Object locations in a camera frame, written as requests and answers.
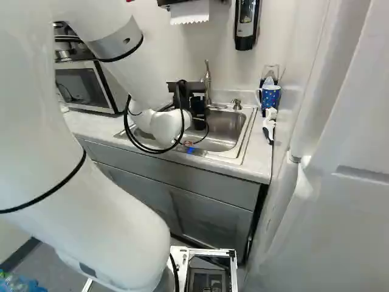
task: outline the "cabinet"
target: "cabinet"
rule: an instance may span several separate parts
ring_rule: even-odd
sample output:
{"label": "cabinet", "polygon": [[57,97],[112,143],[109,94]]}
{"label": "cabinet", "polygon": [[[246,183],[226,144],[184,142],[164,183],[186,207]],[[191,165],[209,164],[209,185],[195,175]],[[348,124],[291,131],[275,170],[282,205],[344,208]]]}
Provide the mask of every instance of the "cabinet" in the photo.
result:
{"label": "cabinet", "polygon": [[97,163],[97,166],[119,187],[161,216],[172,233],[181,235],[179,220],[174,209],[169,188],[166,185],[105,164]]}
{"label": "cabinet", "polygon": [[82,140],[82,145],[95,161],[254,211],[260,190],[260,185],[254,182],[91,141]]}
{"label": "cabinet", "polygon": [[155,210],[172,233],[216,248],[234,248],[240,261],[252,212],[197,193],[97,163],[122,189]]}
{"label": "cabinet", "polygon": [[170,193],[184,237],[216,248],[235,248],[242,258],[252,212],[175,187]]}

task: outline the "countertop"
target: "countertop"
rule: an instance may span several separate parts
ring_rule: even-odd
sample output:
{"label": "countertop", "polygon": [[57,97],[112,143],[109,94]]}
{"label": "countertop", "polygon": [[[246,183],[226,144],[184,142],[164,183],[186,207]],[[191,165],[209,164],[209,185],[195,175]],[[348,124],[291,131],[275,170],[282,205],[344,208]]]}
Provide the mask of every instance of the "countertop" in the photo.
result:
{"label": "countertop", "polygon": [[[231,101],[233,98],[240,98],[244,105],[256,105],[258,102],[253,91],[228,91],[225,99]],[[68,111],[64,113],[65,121],[76,137],[117,147],[148,156],[155,156],[158,159],[174,161],[180,164],[197,167],[211,172],[229,175],[236,178],[254,181],[256,183],[269,184],[272,170],[272,147],[267,143],[262,132],[262,121],[260,111],[257,112],[246,154],[241,165],[230,164],[222,161],[188,155],[176,151],[170,151],[162,155],[149,155],[138,150],[126,139],[115,138],[114,135],[124,129],[123,116],[109,116],[106,114]]]}

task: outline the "water bottle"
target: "water bottle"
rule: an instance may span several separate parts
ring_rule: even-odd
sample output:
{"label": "water bottle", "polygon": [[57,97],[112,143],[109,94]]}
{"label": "water bottle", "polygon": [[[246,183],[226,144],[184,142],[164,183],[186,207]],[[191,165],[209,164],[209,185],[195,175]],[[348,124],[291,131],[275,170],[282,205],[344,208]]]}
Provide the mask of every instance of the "water bottle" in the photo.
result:
{"label": "water bottle", "polygon": [[47,292],[47,290],[39,287],[35,280],[12,273],[4,275],[0,271],[0,292]]}

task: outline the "stainless steel sink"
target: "stainless steel sink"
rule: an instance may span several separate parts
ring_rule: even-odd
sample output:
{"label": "stainless steel sink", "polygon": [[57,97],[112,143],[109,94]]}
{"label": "stainless steel sink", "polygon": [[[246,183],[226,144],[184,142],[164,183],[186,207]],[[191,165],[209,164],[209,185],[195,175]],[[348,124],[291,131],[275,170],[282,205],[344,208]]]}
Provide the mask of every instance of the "stainless steel sink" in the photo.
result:
{"label": "stainless steel sink", "polygon": [[[209,132],[205,139],[198,142],[205,136],[206,130],[198,131],[192,126],[181,139],[184,145],[178,145],[174,151],[224,161],[236,159],[246,150],[251,130],[249,125],[252,126],[255,112],[255,107],[244,107],[240,111],[233,110],[231,106],[226,109],[211,108],[207,117]],[[130,130],[142,144],[160,148],[152,134],[143,132],[136,125],[132,125]],[[127,139],[125,131],[114,137]]]}

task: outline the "paper towel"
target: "paper towel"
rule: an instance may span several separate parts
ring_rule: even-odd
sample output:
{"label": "paper towel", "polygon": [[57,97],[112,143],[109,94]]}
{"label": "paper towel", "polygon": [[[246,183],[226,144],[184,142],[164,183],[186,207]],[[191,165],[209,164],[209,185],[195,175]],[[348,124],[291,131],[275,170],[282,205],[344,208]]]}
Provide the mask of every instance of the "paper towel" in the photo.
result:
{"label": "paper towel", "polygon": [[201,23],[209,20],[209,0],[194,0],[170,5],[170,24]]}

